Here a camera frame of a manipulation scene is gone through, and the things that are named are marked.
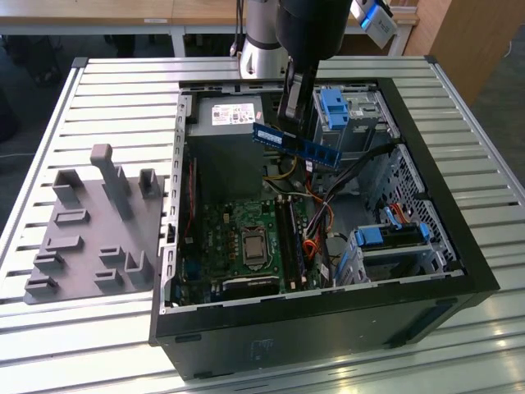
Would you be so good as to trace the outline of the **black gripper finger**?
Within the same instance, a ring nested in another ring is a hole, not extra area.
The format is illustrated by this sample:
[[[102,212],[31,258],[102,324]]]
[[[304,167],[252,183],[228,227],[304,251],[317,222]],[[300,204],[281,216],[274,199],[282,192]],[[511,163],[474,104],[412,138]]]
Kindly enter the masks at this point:
[[[297,76],[301,76],[297,118],[299,120],[299,135],[308,138],[311,107],[313,101],[313,90],[317,77],[317,65],[301,65],[297,70]]]
[[[296,66],[294,61],[288,61],[278,109],[278,119],[281,129],[291,134],[300,132],[304,112],[304,82],[303,72]]]

